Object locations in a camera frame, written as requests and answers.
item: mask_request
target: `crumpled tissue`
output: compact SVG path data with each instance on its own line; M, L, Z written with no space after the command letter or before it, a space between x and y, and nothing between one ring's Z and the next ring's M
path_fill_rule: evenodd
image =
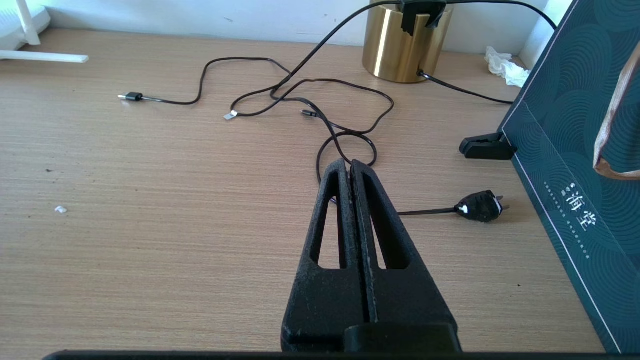
M511 54L500 54L491 46L486 47L484 59L489 63L489 71L504 78L509 86L515 85L522 88L531 73L531 71L509 61Z

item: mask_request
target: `wooden desk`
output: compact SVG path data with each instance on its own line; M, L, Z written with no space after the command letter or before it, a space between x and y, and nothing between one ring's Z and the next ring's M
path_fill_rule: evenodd
M268 56L293 68L312 45L67 30L42 40L39 51L90 60L0 61L0 358L66 348L279 350L326 128L297 103L222 119L237 96L282 78L268 63L215 66L194 106L116 95L190 100L213 58ZM360 55L326 46L300 78L339 78L396 100L371 138L398 210L446 207L485 189L511 205L494 224L404 220L463 348L602 351L513 165L458 153L462 138L494 131L508 106L376 79ZM518 92L478 55L444 53L437 74L493 97ZM340 85L299 94L357 129L387 106ZM359 140L342 139L351 157L369 159ZM323 166L337 158L331 148ZM68 213L55 213L58 205ZM326 256L336 247L323 250L323 264L337 263Z

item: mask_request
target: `black clamp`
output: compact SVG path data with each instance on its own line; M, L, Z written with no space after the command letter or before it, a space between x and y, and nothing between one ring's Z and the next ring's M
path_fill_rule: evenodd
M460 144L460 152L467 159L511 160L517 150L503 133L466 138Z
M418 15L429 15L427 28L437 28L440 18L447 7L446 0L400 0L398 5L402 16L402 30L413 36L415 18Z
M282 350L460 352L458 326L376 173L354 160L326 172L282 322ZM318 265L337 198L340 269ZM378 265L374 231L386 269Z

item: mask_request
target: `white tissue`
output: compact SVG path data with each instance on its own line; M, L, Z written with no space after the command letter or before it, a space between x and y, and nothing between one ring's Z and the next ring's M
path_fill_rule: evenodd
M489 71L504 78L509 86L515 85L522 88L531 73L531 71L509 61L511 60L511 54L500 54L490 46L486 47L484 59L489 63Z

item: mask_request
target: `brass lamp base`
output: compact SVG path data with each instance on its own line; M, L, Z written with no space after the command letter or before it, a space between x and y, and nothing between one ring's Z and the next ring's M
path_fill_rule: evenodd
M403 13L396 5L369 10L362 65L374 76L396 83L426 80L417 75L418 70L435 71L452 12L453 6L447 5L435 29L426 27L429 15L418 15L410 36L402 30Z

